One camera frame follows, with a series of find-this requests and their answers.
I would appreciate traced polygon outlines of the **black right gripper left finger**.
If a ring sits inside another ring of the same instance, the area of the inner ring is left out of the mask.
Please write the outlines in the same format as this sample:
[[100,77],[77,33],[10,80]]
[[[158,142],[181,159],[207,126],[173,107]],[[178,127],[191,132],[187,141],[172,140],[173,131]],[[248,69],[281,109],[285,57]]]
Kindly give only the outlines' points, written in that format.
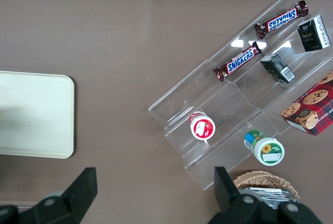
[[34,207],[36,223],[80,223],[97,192],[96,168],[87,167],[61,195],[47,197]]

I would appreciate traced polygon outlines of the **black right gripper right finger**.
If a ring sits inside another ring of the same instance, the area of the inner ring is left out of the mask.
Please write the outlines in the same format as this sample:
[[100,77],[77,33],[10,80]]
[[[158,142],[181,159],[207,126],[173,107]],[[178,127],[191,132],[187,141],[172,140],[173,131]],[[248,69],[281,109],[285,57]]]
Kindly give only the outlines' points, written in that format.
[[321,223],[304,204],[282,202],[273,209],[251,194],[241,194],[225,167],[214,168],[214,193],[220,212],[209,223]]

